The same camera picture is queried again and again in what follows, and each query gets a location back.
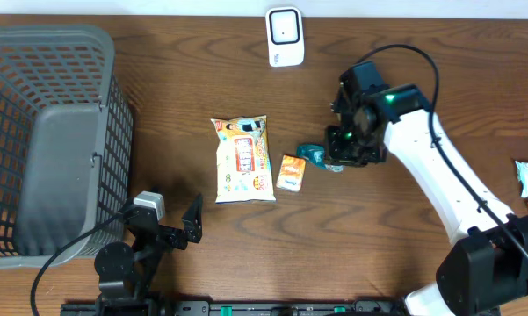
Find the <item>small orange snack packet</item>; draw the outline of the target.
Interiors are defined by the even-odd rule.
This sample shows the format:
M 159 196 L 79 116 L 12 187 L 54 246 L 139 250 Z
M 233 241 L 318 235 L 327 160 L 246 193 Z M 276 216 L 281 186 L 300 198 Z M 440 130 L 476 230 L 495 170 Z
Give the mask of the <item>small orange snack packet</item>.
M 284 155 L 278 173 L 276 186 L 283 190 L 299 192 L 306 169 L 306 161 L 302 158 Z

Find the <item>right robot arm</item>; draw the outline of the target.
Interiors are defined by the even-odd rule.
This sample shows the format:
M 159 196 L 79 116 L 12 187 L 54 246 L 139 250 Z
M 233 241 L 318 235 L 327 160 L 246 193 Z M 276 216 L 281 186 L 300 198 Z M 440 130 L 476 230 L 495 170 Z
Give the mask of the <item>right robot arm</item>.
M 339 77 L 326 129 L 329 164 L 397 157 L 443 223 L 450 253 L 434 283 L 403 299 L 410 315 L 482 315 L 528 296 L 528 215 L 518 217 L 478 178 L 414 85 L 390 87 L 371 61 Z

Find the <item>teal Listerine mouthwash bottle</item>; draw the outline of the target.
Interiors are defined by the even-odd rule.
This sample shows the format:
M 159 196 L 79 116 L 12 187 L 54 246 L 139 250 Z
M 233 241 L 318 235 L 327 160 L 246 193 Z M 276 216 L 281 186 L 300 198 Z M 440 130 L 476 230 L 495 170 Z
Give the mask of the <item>teal Listerine mouthwash bottle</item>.
M 302 144 L 299 145 L 296 150 L 297 156 L 311 162 L 316 167 L 335 173 L 341 173 L 344 170 L 344 167 L 342 165 L 331 165 L 326 163 L 325 154 L 324 146 L 316 144 Z

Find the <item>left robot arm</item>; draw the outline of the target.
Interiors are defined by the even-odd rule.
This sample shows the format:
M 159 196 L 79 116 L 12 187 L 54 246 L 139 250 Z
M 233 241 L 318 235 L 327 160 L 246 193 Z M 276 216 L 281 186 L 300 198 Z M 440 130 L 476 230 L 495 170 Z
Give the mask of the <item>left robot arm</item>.
M 163 196 L 143 191 L 128 199 L 117 212 L 118 220 L 134 236 L 104 246 L 96 255 L 94 268 L 99 276 L 100 296 L 96 315 L 171 315 L 171 303 L 150 290 L 165 254 L 185 250 L 202 238 L 203 196 L 197 195 L 182 217 L 181 228 L 164 226 Z

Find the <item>yellow snack bag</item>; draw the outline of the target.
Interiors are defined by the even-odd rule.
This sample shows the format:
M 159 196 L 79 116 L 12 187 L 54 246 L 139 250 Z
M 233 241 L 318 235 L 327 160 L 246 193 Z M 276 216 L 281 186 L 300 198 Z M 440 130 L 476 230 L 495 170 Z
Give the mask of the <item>yellow snack bag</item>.
M 212 120 L 216 150 L 217 204 L 274 202 L 267 117 Z

